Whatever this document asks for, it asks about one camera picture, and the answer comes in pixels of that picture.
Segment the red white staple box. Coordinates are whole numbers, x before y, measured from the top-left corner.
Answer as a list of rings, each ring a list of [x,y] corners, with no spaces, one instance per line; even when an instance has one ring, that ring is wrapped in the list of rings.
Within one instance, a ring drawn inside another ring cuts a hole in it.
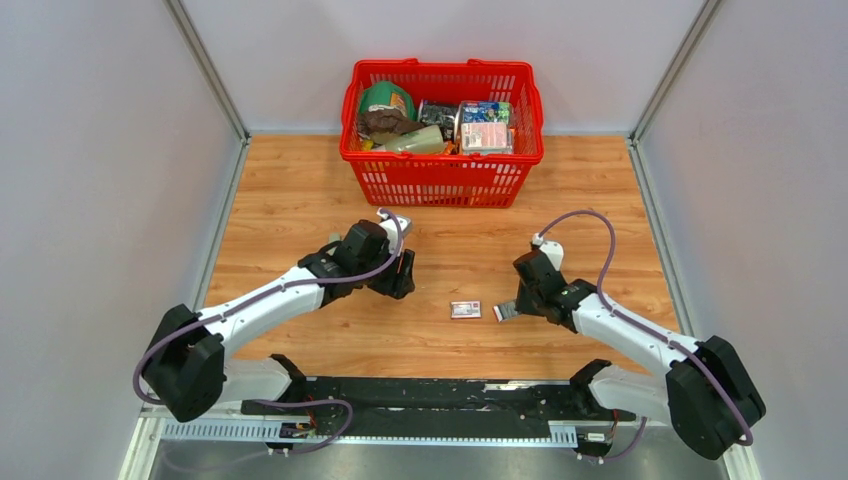
[[[477,319],[482,317],[479,301],[455,301],[450,303],[452,319]]]

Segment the dark patterned packet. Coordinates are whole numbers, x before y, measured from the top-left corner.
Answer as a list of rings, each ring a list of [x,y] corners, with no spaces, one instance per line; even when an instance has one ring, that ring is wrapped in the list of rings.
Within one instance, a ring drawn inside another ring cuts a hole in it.
[[[423,99],[418,107],[417,120],[425,126],[438,126],[445,141],[453,142],[458,128],[458,103]]]

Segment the green snack bag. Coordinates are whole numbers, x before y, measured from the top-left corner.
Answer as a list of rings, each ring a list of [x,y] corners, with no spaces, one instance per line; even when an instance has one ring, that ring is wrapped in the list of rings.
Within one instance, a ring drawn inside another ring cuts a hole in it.
[[[380,81],[364,90],[358,107],[359,113],[386,109],[397,110],[409,120],[417,119],[412,96],[397,84]]]

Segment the red plastic shopping basket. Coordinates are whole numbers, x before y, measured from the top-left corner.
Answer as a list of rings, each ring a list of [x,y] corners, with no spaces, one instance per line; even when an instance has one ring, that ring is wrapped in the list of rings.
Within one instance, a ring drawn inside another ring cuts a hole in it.
[[[544,154],[526,62],[361,60],[339,152],[377,206],[506,208]]]

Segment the pink white packet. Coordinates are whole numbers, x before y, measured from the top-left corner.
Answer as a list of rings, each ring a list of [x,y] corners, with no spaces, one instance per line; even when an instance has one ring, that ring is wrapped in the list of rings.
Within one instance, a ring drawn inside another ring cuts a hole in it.
[[[502,122],[463,123],[459,151],[462,155],[512,154],[512,130]]]

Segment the staple box tray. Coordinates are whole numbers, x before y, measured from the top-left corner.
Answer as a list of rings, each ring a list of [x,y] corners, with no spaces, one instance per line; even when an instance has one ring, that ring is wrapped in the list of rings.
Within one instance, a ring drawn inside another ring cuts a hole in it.
[[[493,307],[493,312],[498,323],[503,323],[521,315],[517,310],[515,300],[496,304]]]

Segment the pale green bottle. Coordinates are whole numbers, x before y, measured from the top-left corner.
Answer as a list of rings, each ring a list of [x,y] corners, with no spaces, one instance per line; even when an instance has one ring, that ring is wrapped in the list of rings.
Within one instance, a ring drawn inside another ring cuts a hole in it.
[[[387,152],[422,155],[439,154],[444,149],[445,140],[437,125],[429,125],[400,135],[382,146],[382,150]]]

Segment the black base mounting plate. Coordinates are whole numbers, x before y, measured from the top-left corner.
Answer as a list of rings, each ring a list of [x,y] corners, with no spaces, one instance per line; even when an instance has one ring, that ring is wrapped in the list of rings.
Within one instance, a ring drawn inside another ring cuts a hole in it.
[[[557,445],[599,454],[614,426],[632,421],[589,400],[580,387],[553,380],[306,377],[282,408],[245,401],[245,415],[293,415],[313,439],[436,445]]]

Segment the brown crumpled bag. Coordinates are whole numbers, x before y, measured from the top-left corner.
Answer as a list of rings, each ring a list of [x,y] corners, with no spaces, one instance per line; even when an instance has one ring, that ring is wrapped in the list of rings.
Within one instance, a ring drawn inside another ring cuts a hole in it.
[[[357,114],[358,132],[369,138],[379,134],[402,135],[424,127],[423,123],[408,118],[395,108],[365,111]]]

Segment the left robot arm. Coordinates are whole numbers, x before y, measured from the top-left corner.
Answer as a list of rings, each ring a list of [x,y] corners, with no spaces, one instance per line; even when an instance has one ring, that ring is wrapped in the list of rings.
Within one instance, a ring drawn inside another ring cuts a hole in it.
[[[299,411],[306,389],[281,356],[262,361],[233,356],[271,329],[357,290],[394,299],[412,293],[415,253],[404,246],[412,222],[386,209],[378,216],[377,222],[358,221],[341,240],[234,300],[199,311],[184,304],[170,308],[135,367],[136,395],[166,407],[179,422],[242,401],[268,401],[285,415]]]

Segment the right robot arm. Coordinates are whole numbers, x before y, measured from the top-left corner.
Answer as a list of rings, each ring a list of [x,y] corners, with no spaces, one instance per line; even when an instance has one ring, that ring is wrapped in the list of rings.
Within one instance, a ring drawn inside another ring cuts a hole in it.
[[[641,367],[639,374],[596,359],[572,378],[573,410],[583,418],[623,410],[671,427],[696,454],[720,458],[749,445],[766,404],[733,345],[660,328],[583,279],[569,282],[540,249],[518,257],[516,310],[600,341]]]

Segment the aluminium frame rail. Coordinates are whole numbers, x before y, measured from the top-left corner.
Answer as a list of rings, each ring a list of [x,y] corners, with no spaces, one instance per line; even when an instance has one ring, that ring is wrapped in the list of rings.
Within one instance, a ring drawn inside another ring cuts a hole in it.
[[[319,406],[272,409],[244,401],[191,422],[164,420],[167,440],[317,444],[576,447],[638,424],[583,400],[567,381],[306,377],[290,395]]]

